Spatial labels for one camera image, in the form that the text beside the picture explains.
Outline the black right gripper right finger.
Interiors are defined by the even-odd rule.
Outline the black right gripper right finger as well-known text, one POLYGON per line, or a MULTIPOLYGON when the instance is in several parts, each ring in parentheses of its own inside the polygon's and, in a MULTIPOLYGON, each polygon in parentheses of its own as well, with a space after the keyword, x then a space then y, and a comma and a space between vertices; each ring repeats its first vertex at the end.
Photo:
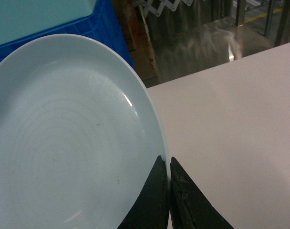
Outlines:
POLYGON ((171 158, 170 213, 174 229, 231 229, 175 157, 171 158))

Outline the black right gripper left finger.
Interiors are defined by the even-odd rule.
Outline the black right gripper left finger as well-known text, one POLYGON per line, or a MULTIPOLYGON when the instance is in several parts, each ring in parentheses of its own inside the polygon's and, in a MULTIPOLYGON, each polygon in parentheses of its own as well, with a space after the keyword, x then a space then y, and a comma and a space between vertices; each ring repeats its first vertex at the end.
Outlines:
POLYGON ((120 229, 166 229, 168 223, 168 177, 166 164, 158 156, 147 180, 120 229))

